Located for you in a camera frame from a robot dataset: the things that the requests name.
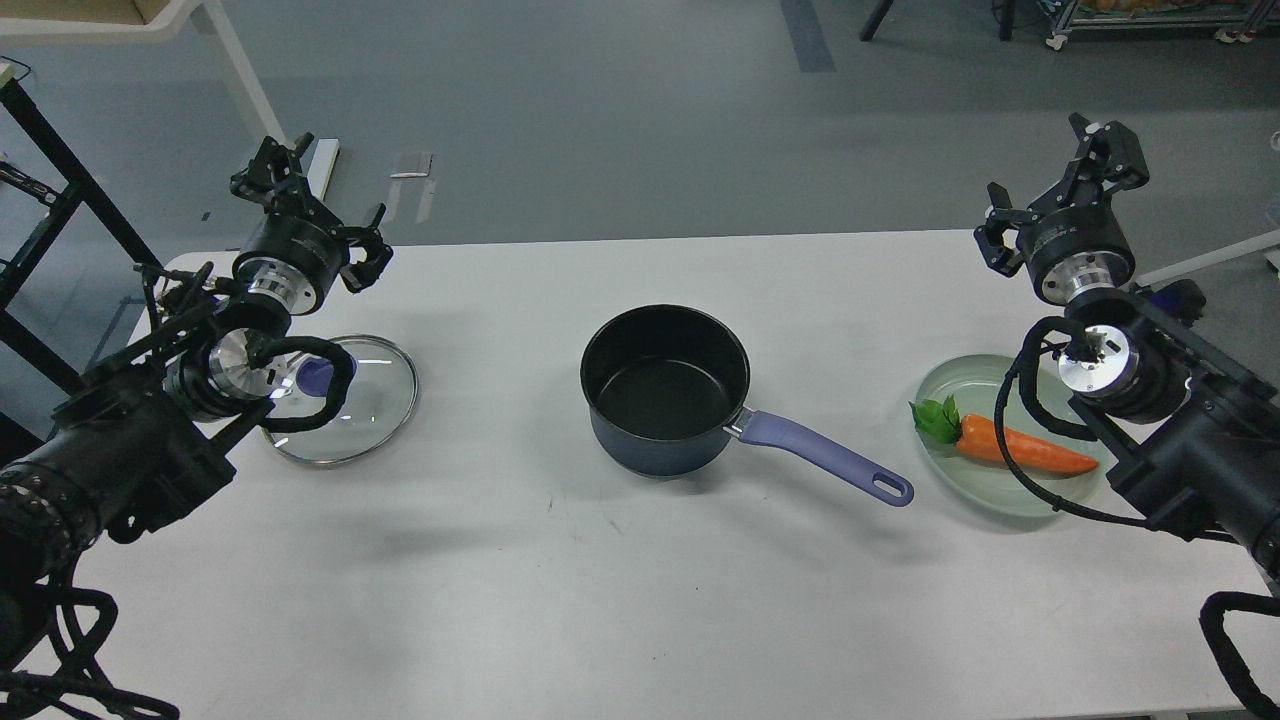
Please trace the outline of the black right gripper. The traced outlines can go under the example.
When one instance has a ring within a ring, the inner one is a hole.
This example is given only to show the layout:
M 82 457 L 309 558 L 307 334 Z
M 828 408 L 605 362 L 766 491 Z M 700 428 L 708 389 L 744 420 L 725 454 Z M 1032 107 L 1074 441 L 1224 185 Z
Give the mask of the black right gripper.
M 1056 188 L 1061 209 L 1036 220 L 1030 209 L 1012 205 L 1004 186 L 989 182 L 989 208 L 974 229 L 991 270 L 1010 278 L 1025 263 L 1036 296 L 1059 307 L 1088 290 L 1130 282 L 1135 259 L 1110 202 L 1149 183 L 1140 141 L 1128 126 L 1093 122 L 1080 113 L 1068 122 L 1078 145 Z M 1020 250 L 1006 245 L 1009 231 L 1020 231 Z

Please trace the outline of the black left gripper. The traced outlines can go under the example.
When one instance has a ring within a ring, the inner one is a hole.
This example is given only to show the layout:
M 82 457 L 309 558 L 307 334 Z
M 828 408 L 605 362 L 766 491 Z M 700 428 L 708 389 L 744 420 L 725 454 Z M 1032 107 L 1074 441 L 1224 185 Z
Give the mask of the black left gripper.
M 232 277 L 251 293 L 274 297 L 292 316 L 319 310 L 338 275 L 351 293 L 369 290 L 394 258 L 380 229 L 385 204 L 378 204 L 362 225 L 338 225 L 334 236 L 307 220 L 319 220 L 323 214 L 323 201 L 302 169 L 314 141 L 310 132 L 293 145 L 264 136 L 247 165 L 228 183 L 233 196 L 257 204 L 268 214 L 233 261 Z M 351 249 L 364 256 L 351 261 Z

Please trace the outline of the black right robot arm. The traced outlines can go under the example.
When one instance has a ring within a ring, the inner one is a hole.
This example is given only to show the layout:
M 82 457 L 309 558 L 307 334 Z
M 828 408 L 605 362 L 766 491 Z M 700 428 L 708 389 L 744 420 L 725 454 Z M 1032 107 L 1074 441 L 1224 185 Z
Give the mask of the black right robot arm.
M 1196 333 L 1207 301 L 1194 281 L 1135 278 L 1112 200 L 1149 181 L 1137 135 L 1117 120 L 1068 120 L 1076 150 L 1062 178 L 1025 208 L 991 183 L 974 232 L 989 269 L 1025 270 L 1036 297 L 1059 309 L 1027 332 L 1000 386 L 998 460 L 1055 511 L 1236 544 L 1276 583 L 1277 389 Z M 1108 484 L 1134 518 L 1068 501 L 1021 470 L 1005 438 L 1011 392 L 1044 429 L 1111 452 Z

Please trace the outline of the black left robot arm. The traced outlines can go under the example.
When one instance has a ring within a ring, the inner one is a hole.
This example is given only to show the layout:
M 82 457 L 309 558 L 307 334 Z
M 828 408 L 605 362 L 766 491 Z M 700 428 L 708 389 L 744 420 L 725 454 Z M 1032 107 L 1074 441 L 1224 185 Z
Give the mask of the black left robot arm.
M 81 556 L 102 536 L 125 544 L 187 518 L 228 486 L 228 454 L 252 430 L 315 430 L 335 420 L 358 364 L 338 343 L 289 333 L 334 283 L 371 287 L 393 251 L 383 205 L 343 222 L 302 168 L 314 142 L 266 137 L 233 174 L 264 219 L 228 277 L 140 264 L 151 331 L 92 366 L 54 413 L 51 439 L 3 468 L 3 716 L 88 712 L 177 719 L 164 701 L 110 683 L 96 659 L 115 600 L 78 588 Z

